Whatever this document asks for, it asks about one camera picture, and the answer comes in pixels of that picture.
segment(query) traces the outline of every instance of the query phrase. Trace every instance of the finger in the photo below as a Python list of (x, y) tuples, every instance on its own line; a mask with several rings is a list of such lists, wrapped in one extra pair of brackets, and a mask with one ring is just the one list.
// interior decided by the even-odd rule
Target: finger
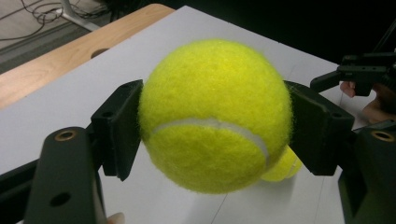
[(340, 89), (343, 93), (345, 93), (349, 97), (354, 97), (356, 94), (354, 82), (345, 81), (345, 82), (341, 83)]
[(107, 219), (107, 224), (124, 224), (125, 215), (123, 213), (116, 213)]
[(383, 111), (378, 100), (373, 100), (363, 108), (362, 113), (369, 119), (370, 123), (378, 123), (387, 119), (396, 120), (395, 114)]
[(385, 107), (396, 103), (396, 92), (392, 91), (390, 88), (382, 84), (374, 84), (373, 90), (376, 92), (376, 97), (383, 102)]

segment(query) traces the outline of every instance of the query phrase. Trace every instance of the white table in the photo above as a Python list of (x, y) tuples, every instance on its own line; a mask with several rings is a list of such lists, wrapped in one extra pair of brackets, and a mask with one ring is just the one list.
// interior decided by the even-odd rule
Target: white table
[[(84, 63), (0, 111), (0, 174), (39, 157), (45, 137), (69, 126), (87, 127), (92, 113), (121, 84), (146, 80), (157, 63), (192, 40), (221, 37), (261, 51), (286, 80), (309, 85), (337, 64), (183, 7), (116, 47)], [(357, 116), (373, 97), (346, 99), (338, 88), (322, 93)], [(123, 212), (127, 223), (239, 224), (343, 223), (335, 176), (313, 176), (306, 168), (280, 183), (259, 182), (224, 195), (203, 195), (177, 187), (139, 148), (130, 177), (102, 176), (108, 215)]]

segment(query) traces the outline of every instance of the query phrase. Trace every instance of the dark background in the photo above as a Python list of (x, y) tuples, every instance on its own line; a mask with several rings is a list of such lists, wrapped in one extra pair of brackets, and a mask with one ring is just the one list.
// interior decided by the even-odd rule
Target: dark background
[[(134, 9), (150, 3), (160, 3), (174, 9), (193, 7), (334, 63), (340, 63), (346, 54), (372, 52), (396, 19), (391, 0), (108, 1), (129, 4)], [(394, 51), (395, 47), (396, 38), (393, 35), (379, 51)]]

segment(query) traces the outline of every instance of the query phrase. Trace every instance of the cable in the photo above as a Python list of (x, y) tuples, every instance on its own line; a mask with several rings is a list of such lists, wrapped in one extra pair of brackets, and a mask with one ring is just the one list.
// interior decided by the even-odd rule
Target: cable
[[(80, 0), (78, 0), (74, 5), (71, 4), (71, 6), (72, 6), (73, 10), (75, 10), (76, 14), (79, 15), (83, 19), (95, 19), (95, 18), (101, 17), (103, 15), (106, 15), (109, 12), (109, 10), (108, 10), (108, 8), (106, 6), (105, 7), (99, 7), (97, 9), (95, 9), (93, 12), (86, 12), (86, 11), (84, 11), (81, 8), (78, 7), (79, 2), (80, 2)], [(29, 7), (32, 6), (33, 4), (30, 4), (29, 6), (26, 6), (26, 4), (24, 3), (23, 0), (21, 0), (21, 3), (23, 5), (23, 9), (25, 9), (27, 12), (30, 12), (33, 15), (33, 17), (35, 17), (36, 21), (39, 24), (41, 24), (41, 26), (37, 30), (35, 30), (34, 32), (32, 32), (29, 35), (11, 37), (11, 38), (0, 38), (0, 41), (24, 39), (26, 37), (30, 37), (32, 35), (35, 35), (38, 32), (40, 32), (44, 28), (44, 26), (46, 24), (60, 19), (62, 17), (63, 13), (64, 13), (63, 8), (61, 6), (61, 3), (47, 3), (47, 4), (43, 4), (43, 5), (37, 6), (37, 7), (35, 7), (32, 10), (29, 10)], [(54, 7), (54, 8), (51, 8), (51, 9), (47, 10), (47, 11), (44, 11), (44, 12), (39, 12), (38, 11), (42, 7), (47, 7), (47, 6), (52, 6), (52, 5), (58, 5), (59, 7)]]
[[(42, 2), (42, 1), (43, 1), (43, 0), (35, 1), (35, 2), (31, 3), (29, 6), (32, 6), (32, 5), (34, 5), (34, 4), (36, 4), (36, 3), (39, 3), (39, 2)], [(8, 13), (7, 15), (1, 17), (1, 18), (0, 18), (0, 21), (3, 20), (3, 19), (5, 19), (5, 18), (7, 18), (7, 17), (9, 17), (9, 16), (12, 16), (12, 15), (14, 15), (15, 13), (20, 12), (20, 11), (22, 11), (22, 10), (24, 10), (24, 7), (21, 7), (20, 9), (17, 9), (17, 10), (15, 10), (15, 11), (13, 11), (13, 12), (11, 12), (11, 13)]]
[(396, 30), (396, 19), (393, 21), (392, 25), (388, 28), (382, 38), (379, 40), (378, 44), (375, 46), (373, 52), (378, 52), (383, 50), (382, 48), (387, 44), (392, 33)]

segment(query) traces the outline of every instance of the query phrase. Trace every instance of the tennis ball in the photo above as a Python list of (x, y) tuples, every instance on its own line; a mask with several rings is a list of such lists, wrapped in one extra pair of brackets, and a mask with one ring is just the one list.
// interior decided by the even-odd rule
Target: tennis ball
[(286, 146), (283, 155), (262, 175), (262, 179), (278, 182), (285, 178), (290, 178), (298, 173), (302, 165), (303, 163), (294, 151), (289, 146)]
[(183, 188), (227, 193), (258, 180), (290, 139), (282, 76), (256, 50), (205, 39), (181, 46), (150, 74), (139, 110), (151, 161)]

